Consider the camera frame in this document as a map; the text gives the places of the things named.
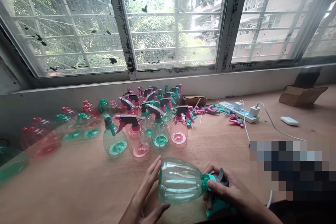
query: brown box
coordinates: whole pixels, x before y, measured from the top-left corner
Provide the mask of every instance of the brown box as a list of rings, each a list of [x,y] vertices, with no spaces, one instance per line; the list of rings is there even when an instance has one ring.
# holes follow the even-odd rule
[[[207,103],[207,98],[205,96],[183,96],[182,99],[184,101],[185,105],[188,106],[196,106],[196,103],[201,98],[201,100],[198,103],[199,107],[205,106]]]
[[[313,104],[328,87],[312,87],[308,89],[286,86],[279,98],[279,102],[298,107]]]

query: pink spray bottle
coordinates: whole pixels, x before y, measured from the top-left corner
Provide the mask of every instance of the pink spray bottle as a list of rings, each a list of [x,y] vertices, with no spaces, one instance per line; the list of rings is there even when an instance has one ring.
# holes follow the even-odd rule
[[[188,126],[183,120],[182,114],[185,114],[193,123],[195,122],[190,114],[192,106],[178,106],[175,108],[176,115],[169,129],[170,139],[176,144],[183,144],[188,137]]]
[[[127,124],[132,124],[131,132],[127,136],[128,138],[128,149],[131,154],[136,158],[142,158],[146,156],[151,149],[149,145],[149,138],[142,137],[142,129],[139,121],[144,119],[144,117],[139,117],[137,115],[116,115],[116,119],[119,120],[119,128],[116,132],[118,134]]]

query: pink trigger sprayer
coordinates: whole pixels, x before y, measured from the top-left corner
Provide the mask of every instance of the pink trigger sprayer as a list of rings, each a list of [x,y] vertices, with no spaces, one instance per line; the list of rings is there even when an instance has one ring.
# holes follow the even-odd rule
[[[192,109],[192,106],[178,106],[175,108],[176,115],[171,123],[169,135],[171,140],[176,144],[183,144],[187,140],[188,126],[185,120],[183,120],[182,114],[185,114],[186,117],[194,123],[195,121],[190,114]]]

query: wall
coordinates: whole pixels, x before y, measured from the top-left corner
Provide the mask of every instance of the wall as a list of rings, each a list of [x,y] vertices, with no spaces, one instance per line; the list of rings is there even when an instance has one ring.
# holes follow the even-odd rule
[[[163,88],[165,84],[169,87],[182,84],[185,95],[199,94],[216,99],[281,90],[285,85],[292,84],[300,71],[301,68],[273,69],[20,91],[0,96],[0,138],[6,138],[13,146],[19,147],[20,129],[29,125],[31,118],[42,116],[54,119],[56,114],[61,113],[61,107],[80,110],[83,100],[93,103],[102,98],[106,101],[118,100],[128,87],[135,91],[139,86]],[[335,71],[336,65],[324,66],[318,83],[336,82]]]

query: trigger sprayer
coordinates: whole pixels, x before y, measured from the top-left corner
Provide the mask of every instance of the trigger sprayer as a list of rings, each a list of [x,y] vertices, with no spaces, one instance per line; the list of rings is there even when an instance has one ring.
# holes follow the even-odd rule
[[[169,141],[168,126],[162,119],[162,117],[164,117],[166,113],[164,113],[162,110],[150,104],[146,104],[146,107],[149,111],[155,114],[155,121],[151,128],[152,133],[150,137],[155,146],[163,147]]]
[[[176,144],[183,144],[187,140],[188,126],[185,120],[183,120],[182,114],[185,114],[194,123],[195,121],[190,114],[192,109],[192,106],[178,106],[175,108],[176,115],[171,123],[169,135],[171,140]]]
[[[137,115],[116,115],[115,118],[119,120],[119,128],[117,134],[127,125],[131,124],[131,132],[128,135],[128,149],[131,154],[136,158],[142,158],[146,156],[150,150],[148,138],[143,138],[142,129],[139,121],[144,119],[144,117],[139,117]]]

